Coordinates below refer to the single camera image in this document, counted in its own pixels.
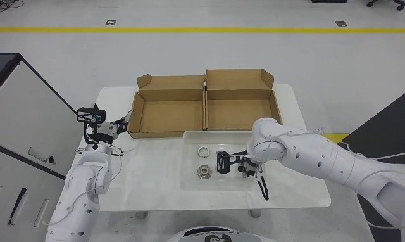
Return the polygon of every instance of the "tape roll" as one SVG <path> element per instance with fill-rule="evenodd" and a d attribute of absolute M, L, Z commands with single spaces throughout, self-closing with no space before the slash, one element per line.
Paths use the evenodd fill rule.
<path fill-rule="evenodd" d="M 207 146 L 201 146 L 198 148 L 197 153 L 201 158 L 206 158 L 209 155 L 209 149 Z"/>

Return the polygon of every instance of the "floor marking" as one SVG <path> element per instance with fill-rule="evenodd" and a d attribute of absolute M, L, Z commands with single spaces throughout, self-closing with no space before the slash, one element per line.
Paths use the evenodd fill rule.
<path fill-rule="evenodd" d="M 30 33 L 239 33 L 239 34 L 404 34 L 405 28 L 301 27 L 0 27 L 0 32 Z"/>

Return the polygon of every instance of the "white cabinet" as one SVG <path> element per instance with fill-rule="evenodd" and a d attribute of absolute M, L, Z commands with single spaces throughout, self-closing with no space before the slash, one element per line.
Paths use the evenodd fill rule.
<path fill-rule="evenodd" d="M 0 54 L 0 241 L 43 242 L 83 125 L 19 54 Z"/>
<path fill-rule="evenodd" d="M 0 146 L 66 175 L 83 125 L 28 63 L 17 56 L 9 65 L 0 86 Z"/>
<path fill-rule="evenodd" d="M 56 176 L 0 153 L 0 240 L 44 242 L 47 226 L 41 221 L 51 219 L 63 184 Z M 26 195 L 16 205 L 22 189 Z M 9 224 L 14 207 L 13 224 Z"/>

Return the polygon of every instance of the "open cardboard box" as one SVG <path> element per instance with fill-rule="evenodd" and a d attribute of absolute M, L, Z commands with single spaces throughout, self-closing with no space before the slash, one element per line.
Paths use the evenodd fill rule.
<path fill-rule="evenodd" d="M 207 70 L 206 81 L 207 130 L 251 131 L 263 117 L 282 123 L 266 70 Z"/>
<path fill-rule="evenodd" d="M 205 76 L 137 78 L 134 114 L 128 125 L 133 138 L 182 137 L 205 129 Z"/>

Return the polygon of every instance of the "box flap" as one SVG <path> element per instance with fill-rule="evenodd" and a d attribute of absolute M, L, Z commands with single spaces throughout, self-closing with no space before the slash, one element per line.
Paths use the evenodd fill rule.
<path fill-rule="evenodd" d="M 147 75 L 143 75 L 141 77 L 137 77 L 137 83 L 138 83 L 138 88 L 142 88 L 144 86 L 146 86 L 148 83 L 150 83 L 152 80 L 152 76 L 147 74 Z"/>
<path fill-rule="evenodd" d="M 138 93 L 135 93 L 132 109 L 134 114 L 132 114 L 131 121 L 129 122 L 128 131 L 140 132 L 140 122 L 142 120 L 142 114 L 144 111 L 144 100 L 141 96 L 139 96 Z"/>
<path fill-rule="evenodd" d="M 208 90 L 269 90 L 274 77 L 266 70 L 207 70 Z"/>
<path fill-rule="evenodd" d="M 150 76 L 137 78 L 138 88 L 143 90 L 203 90 L 205 76 Z"/>
<path fill-rule="evenodd" d="M 268 87 L 273 88 L 274 76 L 263 69 L 261 69 L 260 72 L 261 72 L 261 80 L 264 83 L 266 83 Z"/>

